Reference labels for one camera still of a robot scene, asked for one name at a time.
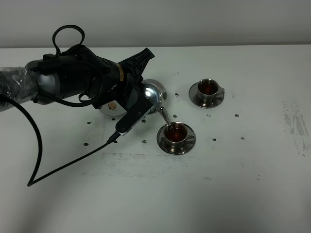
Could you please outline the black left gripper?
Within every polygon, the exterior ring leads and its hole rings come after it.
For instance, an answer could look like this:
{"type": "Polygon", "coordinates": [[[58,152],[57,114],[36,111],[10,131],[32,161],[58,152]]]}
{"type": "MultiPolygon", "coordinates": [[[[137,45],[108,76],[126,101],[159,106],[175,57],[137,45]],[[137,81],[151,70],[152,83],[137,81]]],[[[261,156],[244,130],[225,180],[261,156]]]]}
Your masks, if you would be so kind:
{"type": "Polygon", "coordinates": [[[118,63],[101,58],[84,45],[75,45],[59,54],[45,54],[37,62],[37,102],[49,104],[54,98],[63,100],[74,95],[86,95],[87,100],[72,106],[87,104],[99,108],[111,100],[129,94],[129,84],[123,68],[142,82],[143,71],[155,55],[145,48],[118,63]]]}

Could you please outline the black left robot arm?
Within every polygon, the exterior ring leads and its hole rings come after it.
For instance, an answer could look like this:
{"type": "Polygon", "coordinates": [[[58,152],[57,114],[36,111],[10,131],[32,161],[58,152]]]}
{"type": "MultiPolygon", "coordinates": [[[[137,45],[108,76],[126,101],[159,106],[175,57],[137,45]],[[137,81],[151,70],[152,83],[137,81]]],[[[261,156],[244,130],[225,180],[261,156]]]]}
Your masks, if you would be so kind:
{"type": "Polygon", "coordinates": [[[153,57],[145,48],[117,63],[78,44],[25,67],[1,68],[0,109],[12,108],[9,100],[95,109],[115,100],[126,113],[142,116],[153,106],[141,89],[142,73],[153,57]]]}

